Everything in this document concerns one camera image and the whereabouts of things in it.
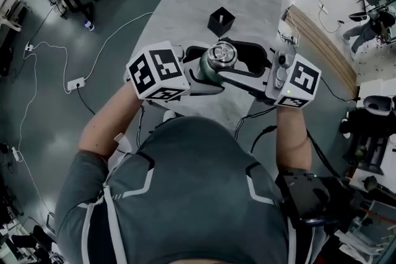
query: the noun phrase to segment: water bottle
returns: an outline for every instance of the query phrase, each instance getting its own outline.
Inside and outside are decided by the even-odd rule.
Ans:
[[[84,22],[85,28],[87,28],[90,31],[94,31],[95,26],[93,25],[93,23],[91,23],[91,21],[86,20]]]

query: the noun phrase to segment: floor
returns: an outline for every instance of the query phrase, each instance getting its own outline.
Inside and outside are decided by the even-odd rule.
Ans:
[[[283,0],[282,9],[290,4],[302,10],[336,45],[347,61],[353,66],[357,74],[356,84],[374,79],[392,79],[396,77],[396,46],[380,45],[377,40],[367,42],[360,47],[356,61],[350,57],[350,46],[342,39],[341,34],[359,25],[348,18],[351,13],[362,11],[363,5],[359,0]],[[320,12],[319,3],[323,3],[328,14]],[[345,24],[338,28],[338,20]]]
[[[284,7],[287,6],[287,3],[291,3],[290,1],[292,0],[283,0]],[[306,4],[303,0],[296,1],[300,1],[302,6]],[[105,39],[120,25],[145,12],[153,11],[159,2],[160,0],[102,0],[96,6],[97,18],[94,32],[88,32],[85,29],[84,18],[80,14],[68,15],[69,18],[63,20],[52,11],[34,36],[50,7],[46,0],[29,0],[34,14],[27,16],[23,32],[14,41],[15,56],[12,67],[19,70],[22,65],[25,44],[34,36],[32,42],[35,45],[40,41],[47,41],[52,45],[67,47],[69,63],[66,81],[87,76]],[[331,10],[330,4],[326,3],[325,5],[329,6],[329,10]],[[314,15],[312,6],[307,5],[312,9],[312,15]],[[122,29],[109,41],[102,52],[95,71],[87,81],[87,86],[81,89],[84,100],[94,111],[97,111],[122,85],[124,65],[127,63],[131,50],[147,20],[146,17],[142,18]],[[292,32],[290,26],[282,21],[279,29],[281,32]],[[276,41],[279,47],[286,45],[279,38]],[[343,85],[333,76],[328,66],[318,60],[315,52],[303,39],[300,41],[298,51],[322,69],[323,78],[336,95],[345,97],[346,91]],[[41,45],[39,49],[35,50],[35,53],[38,56],[38,91],[23,124],[20,150],[24,154],[44,201],[53,211],[68,167],[77,150],[79,135],[92,115],[84,108],[76,92],[70,95],[64,93],[62,88],[62,72],[66,58],[64,50],[51,49]],[[19,142],[20,122],[24,116],[26,105],[35,91],[34,63],[32,57],[26,60],[24,68],[14,84],[10,83],[9,77],[0,79],[2,96],[0,142],[11,145],[17,145]],[[315,101],[304,112],[308,129],[338,172],[345,172],[347,168],[342,155],[348,146],[348,142],[337,132],[338,124],[345,111],[352,107],[352,104],[336,100],[321,82]],[[266,105],[255,102],[250,113],[262,111],[265,108],[267,108]],[[162,109],[146,106],[142,124],[142,141],[148,136],[149,131],[161,122],[162,115]],[[130,140],[135,140],[138,119],[138,117],[134,119],[127,132]],[[257,119],[248,119],[239,134],[241,146],[249,150],[256,135],[274,122],[274,111]],[[275,134],[267,135],[261,139],[256,145],[254,153],[257,160],[275,177],[277,174]],[[5,183],[17,197],[17,206],[24,211],[25,217],[31,216],[40,223],[44,223],[47,210],[40,202],[26,166],[23,163],[13,162],[14,170],[11,169],[13,171],[11,173],[4,167],[8,161],[13,162],[12,155],[2,158],[1,173]],[[312,170],[319,175],[328,174],[316,154]],[[26,228],[29,230],[33,225],[33,221],[27,221]]]

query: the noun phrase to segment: gray t-shirt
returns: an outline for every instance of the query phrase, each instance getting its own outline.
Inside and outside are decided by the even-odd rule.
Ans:
[[[149,171],[148,190],[128,195],[145,185],[147,189]],[[71,264],[82,263],[87,209],[78,206],[100,197],[107,175],[98,155],[76,154],[55,217],[57,243]],[[287,263],[285,220],[278,206],[263,202],[279,201],[278,187],[216,122],[182,117],[161,125],[137,154],[123,161],[108,184],[128,263],[185,258]],[[95,207],[91,218],[88,252],[91,263],[114,262],[103,204]]]

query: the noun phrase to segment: wooden plank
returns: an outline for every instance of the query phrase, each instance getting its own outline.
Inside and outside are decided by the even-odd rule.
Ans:
[[[305,37],[308,43],[314,48],[315,52],[320,54],[323,59],[329,63],[331,69],[340,77],[341,81],[347,87],[351,97],[356,97],[358,93],[358,88],[356,87],[356,73],[326,34],[294,5],[290,6],[285,17],[285,21],[292,27],[294,27],[295,23],[298,33]]]

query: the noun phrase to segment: black cup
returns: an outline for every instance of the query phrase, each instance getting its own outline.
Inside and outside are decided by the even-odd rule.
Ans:
[[[228,12],[225,8],[221,7],[217,9],[209,17],[208,29],[216,34],[217,37],[221,37],[226,33],[234,23],[235,17]]]

